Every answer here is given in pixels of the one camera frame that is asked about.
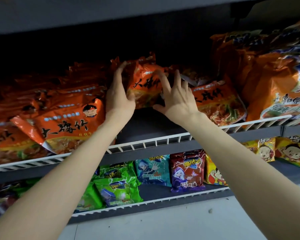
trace yellow snack bag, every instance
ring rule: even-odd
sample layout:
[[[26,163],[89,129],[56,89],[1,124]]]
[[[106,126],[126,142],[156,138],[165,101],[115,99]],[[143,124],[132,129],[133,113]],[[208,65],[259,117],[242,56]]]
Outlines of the yellow snack bag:
[[[242,145],[268,163],[275,160],[275,138],[264,138],[260,140],[248,141],[242,143]]]
[[[275,156],[300,167],[300,135],[277,137]]]
[[[215,184],[215,185],[226,185],[227,183],[222,177],[219,169],[216,165],[212,162],[211,158],[207,155],[206,156],[206,177],[205,181],[207,184]]]

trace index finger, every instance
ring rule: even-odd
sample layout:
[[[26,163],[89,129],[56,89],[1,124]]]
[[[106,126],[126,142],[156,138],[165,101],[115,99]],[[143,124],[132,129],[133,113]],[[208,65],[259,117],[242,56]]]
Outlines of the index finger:
[[[160,82],[162,84],[163,94],[166,92],[171,92],[171,86],[165,74],[160,70],[155,70],[154,75],[159,76]]]
[[[121,73],[123,72],[126,65],[127,65],[126,61],[122,62],[121,65],[118,67],[118,69],[114,72],[114,75],[113,75],[113,83],[114,84],[122,84]]]

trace skin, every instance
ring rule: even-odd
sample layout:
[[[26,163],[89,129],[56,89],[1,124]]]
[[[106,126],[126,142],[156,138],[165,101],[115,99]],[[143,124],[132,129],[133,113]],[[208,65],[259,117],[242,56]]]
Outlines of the skin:
[[[124,64],[116,71],[107,93],[105,122],[0,217],[0,240],[58,238],[107,147],[135,109],[134,98],[127,98],[124,92],[123,67]],[[207,151],[266,238],[300,239],[300,187],[200,113],[188,83],[181,83],[179,71],[172,88],[165,75],[158,74],[165,107],[153,108],[185,128]]]

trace hooded cartoon character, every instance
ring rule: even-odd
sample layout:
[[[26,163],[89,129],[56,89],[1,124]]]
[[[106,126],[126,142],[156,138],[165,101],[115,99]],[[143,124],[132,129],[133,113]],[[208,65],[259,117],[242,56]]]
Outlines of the hooded cartoon character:
[[[165,182],[161,179],[150,179],[150,176],[152,176],[150,174],[154,174],[158,168],[156,163],[153,163],[152,168],[150,168],[148,162],[141,160],[138,165],[138,169],[141,171],[138,175],[138,180],[142,182],[142,184],[165,185]]]
[[[286,147],[279,148],[278,150],[280,152],[278,153],[278,157],[283,154],[292,162],[300,161],[300,146],[297,143],[287,145]]]
[[[102,189],[100,191],[101,196],[103,197],[104,201],[108,204],[111,201],[116,201],[116,195],[109,190]]]
[[[264,160],[264,161],[270,161],[273,156],[274,156],[274,151],[268,147],[267,145],[262,145],[259,148],[259,156]]]
[[[216,185],[226,185],[226,181],[222,177],[218,168],[216,170],[211,170],[209,174],[209,183],[216,184]]]
[[[172,174],[172,185],[176,188],[179,188],[179,187],[181,187],[181,183],[185,183],[192,178],[193,177],[191,177],[191,176],[185,178],[184,170],[180,167],[176,167],[173,170],[173,174]]]
[[[91,104],[85,105],[82,111],[87,117],[94,117],[97,114],[96,106]]]

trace person's left hand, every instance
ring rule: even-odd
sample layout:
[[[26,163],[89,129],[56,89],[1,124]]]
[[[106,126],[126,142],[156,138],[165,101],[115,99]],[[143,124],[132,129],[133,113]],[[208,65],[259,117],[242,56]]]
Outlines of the person's left hand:
[[[127,62],[124,61],[115,71],[105,99],[105,120],[115,122],[116,125],[120,125],[121,129],[131,119],[136,108],[134,94],[131,93],[127,97],[122,84],[121,73],[126,64]]]

